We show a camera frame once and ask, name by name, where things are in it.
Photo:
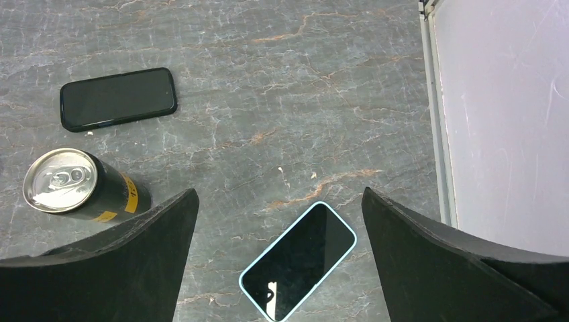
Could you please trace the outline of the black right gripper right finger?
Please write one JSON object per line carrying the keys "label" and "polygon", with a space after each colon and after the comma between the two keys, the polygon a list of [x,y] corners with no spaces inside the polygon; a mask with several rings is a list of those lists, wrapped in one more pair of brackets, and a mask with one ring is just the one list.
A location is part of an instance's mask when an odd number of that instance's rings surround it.
{"label": "black right gripper right finger", "polygon": [[366,188],[362,214],[391,321],[567,321],[568,258],[491,242]]}

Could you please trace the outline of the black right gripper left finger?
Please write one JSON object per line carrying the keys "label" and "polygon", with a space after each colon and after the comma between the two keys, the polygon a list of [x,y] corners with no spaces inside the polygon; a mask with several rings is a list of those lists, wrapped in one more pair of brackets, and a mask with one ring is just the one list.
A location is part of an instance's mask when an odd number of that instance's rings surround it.
{"label": "black right gripper left finger", "polygon": [[1,261],[2,321],[171,321],[199,210],[187,189],[39,256]]}

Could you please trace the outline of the black phone in black case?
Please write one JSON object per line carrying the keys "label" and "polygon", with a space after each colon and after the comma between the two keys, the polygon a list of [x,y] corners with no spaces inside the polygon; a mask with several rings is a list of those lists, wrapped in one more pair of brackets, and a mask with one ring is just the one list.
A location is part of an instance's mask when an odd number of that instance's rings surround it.
{"label": "black phone in black case", "polygon": [[74,81],[60,90],[60,122],[81,132],[173,114],[174,79],[165,67]]}

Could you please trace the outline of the black and yellow drink can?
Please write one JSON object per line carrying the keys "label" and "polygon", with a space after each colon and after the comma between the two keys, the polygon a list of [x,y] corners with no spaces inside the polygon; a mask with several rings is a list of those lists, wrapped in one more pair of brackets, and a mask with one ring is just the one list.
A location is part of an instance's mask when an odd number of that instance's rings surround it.
{"label": "black and yellow drink can", "polygon": [[22,190],[27,204],[43,213],[97,223],[121,223],[152,206],[142,183],[74,148],[40,156],[26,173]]}

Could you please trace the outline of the aluminium frame post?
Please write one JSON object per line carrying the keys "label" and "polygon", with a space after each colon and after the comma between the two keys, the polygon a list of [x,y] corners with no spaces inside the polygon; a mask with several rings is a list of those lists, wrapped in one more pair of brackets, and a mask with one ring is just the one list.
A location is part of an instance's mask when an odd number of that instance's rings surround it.
{"label": "aluminium frame post", "polygon": [[436,6],[441,3],[441,1],[419,1],[419,21],[435,153],[440,217],[442,223],[459,228],[448,129],[444,113],[439,49],[435,35],[435,11]]}

